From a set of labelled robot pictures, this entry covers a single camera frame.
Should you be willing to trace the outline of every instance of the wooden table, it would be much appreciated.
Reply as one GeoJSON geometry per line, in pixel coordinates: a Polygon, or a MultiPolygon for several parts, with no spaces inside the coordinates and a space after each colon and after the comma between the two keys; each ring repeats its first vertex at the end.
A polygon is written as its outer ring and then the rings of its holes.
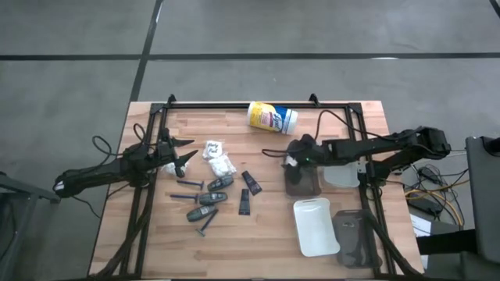
{"type": "MultiPolygon", "coordinates": [[[[380,101],[361,101],[366,128],[388,134],[388,125],[380,101]]],[[[137,143],[132,126],[148,121],[150,102],[130,104],[120,150],[137,143]]],[[[304,133],[314,134],[318,109],[299,109],[295,135],[285,136],[246,125],[246,111],[240,109],[170,109],[167,127],[180,139],[195,142],[178,148],[179,155],[200,150],[189,162],[185,180],[214,180],[202,150],[209,140],[223,141],[238,172],[235,182],[224,191],[229,199],[217,205],[219,214],[201,237],[195,229],[205,220],[189,223],[186,213],[196,207],[191,200],[176,200],[170,194],[196,194],[195,187],[180,185],[174,176],[159,173],[156,184],[148,246],[142,278],[347,278],[371,277],[371,269],[347,269],[334,256],[306,258],[301,254],[292,211],[294,200],[284,192],[280,159],[268,158],[262,148],[285,149],[288,142],[304,133]],[[241,172],[248,170],[260,183],[263,192],[250,197],[252,215],[238,215],[241,189],[246,188],[241,172]]],[[[348,138],[347,127],[328,114],[323,115],[319,139],[348,138]]],[[[113,184],[109,192],[122,186],[113,184]]],[[[330,200],[332,216],[342,209],[360,209],[358,189],[339,189],[321,183],[321,197],[330,200]]],[[[413,234],[408,207],[399,185],[384,188],[382,203],[389,236],[410,264],[423,271],[413,234]]],[[[90,273],[98,272],[116,252],[125,238],[133,189],[114,194],[106,203],[98,233],[90,273]]],[[[379,255],[384,256],[378,243],[379,255]]],[[[132,251],[131,263],[135,263],[132,251]]]]}

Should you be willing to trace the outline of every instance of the yellow cable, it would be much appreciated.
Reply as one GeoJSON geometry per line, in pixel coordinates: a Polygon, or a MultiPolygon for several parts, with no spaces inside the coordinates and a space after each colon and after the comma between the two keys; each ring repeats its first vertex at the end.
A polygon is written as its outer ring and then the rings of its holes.
{"type": "Polygon", "coordinates": [[[433,194],[434,196],[440,198],[442,201],[444,201],[448,206],[450,206],[450,208],[452,209],[453,211],[453,214],[455,214],[455,217],[458,219],[459,221],[459,225],[460,226],[463,226],[463,222],[462,222],[462,218],[459,216],[459,213],[456,211],[455,207],[453,207],[453,205],[448,202],[444,197],[442,197],[440,194],[434,192],[433,190],[429,190],[429,191],[424,191],[424,190],[411,190],[411,191],[408,191],[405,193],[405,196],[408,195],[408,194],[412,194],[414,192],[422,192],[422,193],[425,193],[423,196],[421,197],[410,197],[410,198],[406,198],[407,200],[412,200],[412,199],[416,199],[416,198],[422,198],[426,195],[429,195],[429,194],[433,194]]]}
{"type": "MultiPolygon", "coordinates": [[[[457,187],[457,186],[459,186],[459,185],[461,185],[461,184],[468,183],[468,182],[469,182],[469,180],[464,180],[464,181],[459,182],[459,183],[451,184],[451,185],[448,185],[448,186],[446,186],[446,187],[439,187],[439,188],[437,188],[437,189],[435,189],[435,190],[429,190],[429,191],[439,191],[439,190],[445,190],[445,189],[448,189],[448,188],[457,187]]],[[[424,197],[426,197],[427,195],[429,195],[429,194],[428,194],[428,193],[425,193],[425,194],[424,194],[424,195],[422,195],[422,196],[411,197],[411,198],[406,198],[406,199],[408,199],[408,200],[416,200],[416,199],[424,198],[424,197]]]]}

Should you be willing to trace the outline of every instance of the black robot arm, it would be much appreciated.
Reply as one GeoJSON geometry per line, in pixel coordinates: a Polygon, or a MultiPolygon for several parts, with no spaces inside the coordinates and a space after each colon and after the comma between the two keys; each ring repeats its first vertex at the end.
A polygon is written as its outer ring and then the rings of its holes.
{"type": "Polygon", "coordinates": [[[405,169],[422,158],[444,158],[451,146],[442,130],[423,126],[368,140],[323,140],[321,145],[305,134],[301,140],[293,140],[288,145],[287,154],[293,160],[287,161],[285,169],[289,176],[298,175],[298,170],[304,166],[346,165],[364,156],[389,151],[399,152],[383,161],[373,161],[370,177],[386,179],[391,171],[405,169]]]}
{"type": "Polygon", "coordinates": [[[163,131],[162,140],[154,151],[149,153],[150,145],[134,144],[125,149],[121,158],[109,164],[84,169],[70,169],[55,179],[53,190],[60,197],[71,197],[90,187],[127,181],[131,187],[144,187],[150,183],[149,171],[173,162],[176,174],[184,176],[180,167],[198,151],[177,157],[175,147],[192,143],[193,140],[177,140],[169,136],[168,129],[163,131]]]}

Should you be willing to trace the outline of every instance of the concrete floor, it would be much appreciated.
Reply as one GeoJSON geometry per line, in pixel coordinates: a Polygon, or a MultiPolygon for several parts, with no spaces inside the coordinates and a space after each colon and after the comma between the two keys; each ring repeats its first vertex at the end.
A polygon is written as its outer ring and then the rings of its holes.
{"type": "MultiPolygon", "coordinates": [[[[0,55],[141,54],[154,4],[3,0],[0,55]]],[[[165,0],[151,53],[500,52],[498,30],[487,0],[165,0]]],[[[100,162],[91,136],[116,148],[137,69],[138,61],[0,61],[0,170],[50,189],[62,171],[100,162]]],[[[158,61],[138,100],[381,100],[392,131],[436,126],[463,149],[467,136],[500,134],[499,72],[500,59],[158,61]]],[[[466,168],[463,155],[432,163],[443,173],[466,168]]],[[[470,188],[458,191],[473,227],[470,188]]],[[[105,189],[81,197],[101,212],[105,189]]],[[[85,276],[98,223],[73,199],[41,201],[17,279],[85,276]]]]}

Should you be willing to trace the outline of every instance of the white plastic bag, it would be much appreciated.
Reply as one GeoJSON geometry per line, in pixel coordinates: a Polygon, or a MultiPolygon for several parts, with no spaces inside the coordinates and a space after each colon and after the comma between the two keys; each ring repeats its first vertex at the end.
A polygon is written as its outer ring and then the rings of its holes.
{"type": "Polygon", "coordinates": [[[212,171],[217,177],[229,176],[236,172],[236,168],[231,164],[231,161],[227,155],[222,155],[220,157],[210,159],[209,164],[212,167],[212,171]]]}
{"type": "MultiPolygon", "coordinates": [[[[186,172],[186,168],[188,167],[188,163],[189,162],[186,162],[186,164],[184,164],[182,167],[180,167],[180,169],[182,170],[182,172],[186,172]]],[[[170,162],[166,165],[163,165],[163,167],[161,168],[162,171],[164,172],[167,172],[171,175],[176,175],[175,173],[175,164],[173,164],[173,162],[170,162]]]]}
{"type": "Polygon", "coordinates": [[[203,151],[203,158],[205,160],[210,160],[214,158],[218,158],[223,155],[222,151],[222,142],[208,140],[205,144],[205,150],[203,151]]]}

